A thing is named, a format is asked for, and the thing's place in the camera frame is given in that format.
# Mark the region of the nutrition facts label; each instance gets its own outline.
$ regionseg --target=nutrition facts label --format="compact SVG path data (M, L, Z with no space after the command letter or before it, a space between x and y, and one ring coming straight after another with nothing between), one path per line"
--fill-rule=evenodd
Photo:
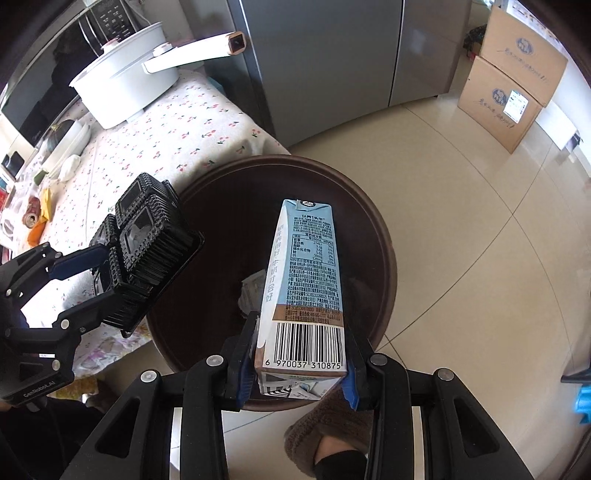
M340 310L330 223L303 215L294 219L293 232L287 305Z

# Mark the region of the cherry print tablecloth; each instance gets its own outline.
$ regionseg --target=cherry print tablecloth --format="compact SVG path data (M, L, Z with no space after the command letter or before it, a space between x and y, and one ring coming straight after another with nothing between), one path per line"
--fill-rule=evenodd
M104 130L79 101L66 118L89 124L92 136L73 179L41 184L42 188L51 186L55 203L54 218L41 242L50 242L64 255L88 245L141 172L169 180L180 193L216 165L251 155L288 153L196 72L181 72L179 81L133 123ZM24 177L32 178L39 165L40 158L34 159ZM18 243L20 252L27 248L25 238ZM51 281L23 312L31 327L49 327L61 311L92 296L92 276L87 271L65 281ZM145 321L128 339L102 325L83 335L74 373L77 378L96 374L150 340Z

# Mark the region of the white pot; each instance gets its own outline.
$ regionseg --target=white pot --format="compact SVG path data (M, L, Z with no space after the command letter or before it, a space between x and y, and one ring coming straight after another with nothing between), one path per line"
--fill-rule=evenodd
M176 68L146 74L142 66L165 42L162 23L150 25L103 53L72 80L70 86L101 127L111 128L141 115L145 106L177 81Z
M175 66L236 55L245 46L242 33L233 32L172 48L159 22L121 43L108 45L105 53L82 70L70 86L98 123L111 128L139 117L144 107L170 88L178 79Z

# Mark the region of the slipper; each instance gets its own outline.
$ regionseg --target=slipper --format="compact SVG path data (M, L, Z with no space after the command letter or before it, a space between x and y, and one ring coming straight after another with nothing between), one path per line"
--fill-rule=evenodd
M338 386L318 402L315 408L287 429L285 453L303 473L314 475L314 454L325 435L347 442L364 455L369 451L373 412L351 409Z

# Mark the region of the tile floor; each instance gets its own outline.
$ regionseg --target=tile floor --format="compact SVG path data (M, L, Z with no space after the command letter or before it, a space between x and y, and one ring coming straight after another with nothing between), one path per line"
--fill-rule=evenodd
M572 413L577 387L560 376L589 366L591 183L537 124L510 155L460 111L470 65L460 59L449 94L291 152L357 182L389 227L398 292L380 350L410 369L456 371L532 474L555 479L584 430ZM111 369L112 384L162 363L153 346L141 350ZM225 414L230 477L304 479L282 436L308 409Z

